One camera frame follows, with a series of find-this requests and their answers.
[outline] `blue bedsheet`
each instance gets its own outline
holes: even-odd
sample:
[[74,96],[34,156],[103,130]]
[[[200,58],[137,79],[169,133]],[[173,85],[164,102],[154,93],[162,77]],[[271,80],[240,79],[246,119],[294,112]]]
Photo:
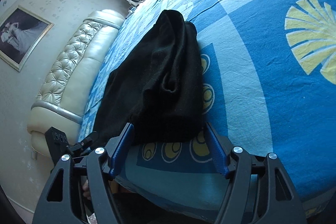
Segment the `blue bedsheet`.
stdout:
[[[146,0],[105,58],[79,140],[92,131],[110,72],[164,9],[197,28],[204,119],[250,153],[278,154],[302,201],[335,186],[336,0]],[[117,181],[210,222],[227,186],[202,132],[186,143],[133,147]]]

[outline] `black bracket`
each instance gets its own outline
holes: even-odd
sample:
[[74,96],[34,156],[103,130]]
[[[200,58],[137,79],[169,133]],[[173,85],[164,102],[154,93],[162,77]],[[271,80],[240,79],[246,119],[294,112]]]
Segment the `black bracket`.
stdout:
[[[218,135],[209,123],[204,126],[204,137],[217,171],[230,180],[215,224],[242,223],[253,174],[258,175],[258,189],[254,211],[245,223],[306,224],[302,203],[275,153],[266,157],[250,155],[243,148],[234,147],[227,137]],[[105,147],[89,155],[72,156],[83,154],[93,140],[91,136],[80,146],[66,146],[69,154],[63,155],[52,171],[37,204],[33,224],[87,223],[80,184],[83,175],[88,176],[98,223],[123,224],[108,181],[121,172],[133,138],[134,127],[128,123],[120,136],[111,138]]]

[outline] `folded black clothing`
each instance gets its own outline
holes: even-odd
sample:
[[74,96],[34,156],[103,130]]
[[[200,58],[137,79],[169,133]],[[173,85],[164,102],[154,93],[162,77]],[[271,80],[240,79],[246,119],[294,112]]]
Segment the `folded black clothing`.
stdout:
[[110,73],[91,148],[134,125],[133,145],[184,142],[202,128],[203,85],[197,31],[181,13],[164,10],[122,64]]

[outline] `bed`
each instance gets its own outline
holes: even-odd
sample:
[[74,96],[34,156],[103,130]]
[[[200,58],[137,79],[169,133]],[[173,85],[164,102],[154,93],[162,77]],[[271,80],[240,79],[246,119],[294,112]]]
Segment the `bed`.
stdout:
[[[78,140],[93,129],[111,71],[161,11],[197,28],[204,120],[249,153],[275,152],[318,213],[336,186],[336,0],[146,0],[122,25],[92,86]],[[155,204],[212,222],[227,181],[203,133],[132,147],[116,180]]]

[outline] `framed picture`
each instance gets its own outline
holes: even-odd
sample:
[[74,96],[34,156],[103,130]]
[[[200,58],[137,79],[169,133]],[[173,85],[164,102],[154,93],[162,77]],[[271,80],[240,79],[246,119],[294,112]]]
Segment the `framed picture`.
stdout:
[[0,19],[0,57],[20,71],[41,38],[54,24],[18,6]]

